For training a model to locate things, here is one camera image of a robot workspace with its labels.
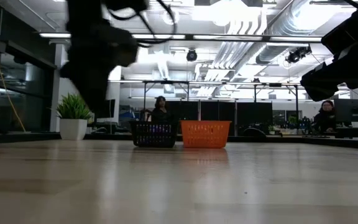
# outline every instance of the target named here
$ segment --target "basket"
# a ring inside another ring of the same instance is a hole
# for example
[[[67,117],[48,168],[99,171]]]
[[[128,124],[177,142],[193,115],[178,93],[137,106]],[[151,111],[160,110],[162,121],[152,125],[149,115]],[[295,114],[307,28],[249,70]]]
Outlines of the basket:
[[[226,146],[231,121],[181,121],[185,148],[216,148]]]
[[[132,139],[139,147],[173,147],[178,123],[131,121]]]

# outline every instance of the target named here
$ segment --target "computer monitor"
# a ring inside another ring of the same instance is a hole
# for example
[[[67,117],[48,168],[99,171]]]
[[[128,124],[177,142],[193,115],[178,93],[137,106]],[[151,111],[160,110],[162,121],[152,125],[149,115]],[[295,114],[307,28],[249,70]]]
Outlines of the computer monitor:
[[[95,113],[96,118],[113,118],[114,117],[114,105],[116,100],[105,100],[101,110]]]
[[[358,100],[335,99],[334,106],[337,122],[358,122]]]
[[[240,125],[273,123],[271,103],[237,103],[237,122]]]

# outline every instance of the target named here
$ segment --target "table surface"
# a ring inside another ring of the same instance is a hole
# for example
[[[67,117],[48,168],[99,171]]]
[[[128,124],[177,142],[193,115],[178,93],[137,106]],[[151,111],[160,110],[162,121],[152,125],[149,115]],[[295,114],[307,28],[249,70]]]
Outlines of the table surface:
[[[358,150],[0,144],[0,224],[358,223]]]

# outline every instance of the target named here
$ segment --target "person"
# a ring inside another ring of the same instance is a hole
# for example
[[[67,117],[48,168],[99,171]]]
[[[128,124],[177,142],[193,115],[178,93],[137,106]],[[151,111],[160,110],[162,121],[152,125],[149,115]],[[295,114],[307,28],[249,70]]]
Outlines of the person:
[[[322,134],[335,132],[335,108],[331,100],[326,100],[321,104],[319,113],[314,117],[314,123],[314,128]]]
[[[155,100],[154,110],[151,112],[152,121],[170,121],[172,116],[167,110],[165,97],[159,96]]]

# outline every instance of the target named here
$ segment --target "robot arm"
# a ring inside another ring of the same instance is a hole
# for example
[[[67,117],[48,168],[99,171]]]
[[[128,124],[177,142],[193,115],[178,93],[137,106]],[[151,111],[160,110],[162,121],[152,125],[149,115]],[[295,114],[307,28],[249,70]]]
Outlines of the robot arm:
[[[173,14],[162,0],[157,0],[173,18]],[[93,112],[100,110],[106,98],[108,77],[116,66],[128,67],[136,61],[138,47],[144,44],[159,44],[167,40],[137,42],[132,34],[124,29],[113,27],[103,19],[102,5],[110,11],[132,8],[134,16],[148,7],[146,0],[67,0],[67,31],[71,33],[71,47],[68,63],[60,70],[60,76],[69,78]]]

